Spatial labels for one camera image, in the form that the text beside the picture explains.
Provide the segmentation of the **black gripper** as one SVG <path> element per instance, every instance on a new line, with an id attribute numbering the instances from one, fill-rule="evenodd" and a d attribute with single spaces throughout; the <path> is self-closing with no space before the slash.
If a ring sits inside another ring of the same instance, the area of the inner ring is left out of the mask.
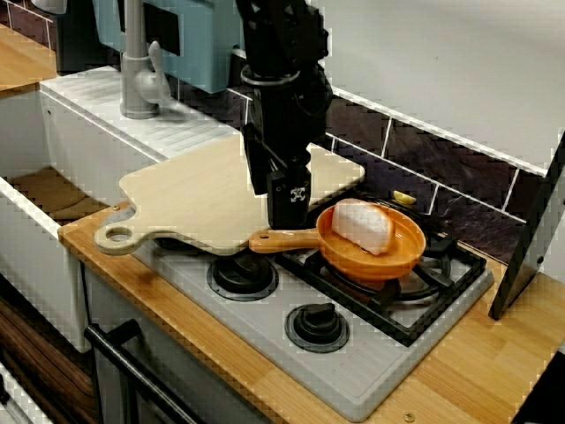
<path id="1" fill-rule="evenodd" d="M 250 122 L 243 127 L 253 190 L 257 195 L 267 193 L 272 229 L 298 228 L 308 214 L 311 173 L 305 165 L 270 171 L 305 158 L 308 144 L 324 135 L 332 88 L 322 69 L 278 78 L 244 69 L 241 78 L 253 89 Z"/>

